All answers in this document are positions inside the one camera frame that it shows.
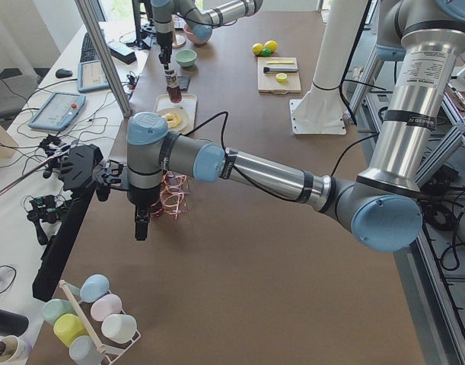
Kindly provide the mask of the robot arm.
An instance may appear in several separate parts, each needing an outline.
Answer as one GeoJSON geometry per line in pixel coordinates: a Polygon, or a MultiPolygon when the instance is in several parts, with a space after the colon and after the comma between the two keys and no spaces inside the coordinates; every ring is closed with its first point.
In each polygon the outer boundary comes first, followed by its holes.
{"type": "Polygon", "coordinates": [[[199,40],[212,35],[212,30],[222,27],[242,17],[250,17],[262,7],[263,1],[230,1],[200,11],[194,1],[151,1],[156,40],[161,48],[160,63],[166,71],[170,70],[174,22],[172,17],[179,15],[185,20],[199,40]]]}
{"type": "Polygon", "coordinates": [[[400,46],[403,65],[369,166],[355,181],[314,174],[232,148],[172,132],[157,113],[129,120],[127,162],[97,175],[100,200],[110,189],[135,206],[135,236],[144,240],[164,173],[199,181],[232,179],[275,198],[308,204],[338,221],[360,243],[394,252],[412,243],[423,225],[416,203],[416,171],[449,82],[465,52],[465,1],[399,1],[378,28],[380,46],[400,46]]]}

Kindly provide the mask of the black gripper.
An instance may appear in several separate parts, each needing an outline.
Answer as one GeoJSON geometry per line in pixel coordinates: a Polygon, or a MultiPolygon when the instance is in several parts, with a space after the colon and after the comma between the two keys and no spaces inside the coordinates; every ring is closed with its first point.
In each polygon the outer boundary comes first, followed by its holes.
{"type": "Polygon", "coordinates": [[[105,160],[94,168],[94,181],[99,202],[105,202],[111,190],[128,191],[128,169],[124,163],[105,160]]]}
{"type": "Polygon", "coordinates": [[[170,69],[170,59],[172,55],[172,33],[157,33],[157,43],[160,46],[160,54],[158,56],[165,70],[170,69]]]}

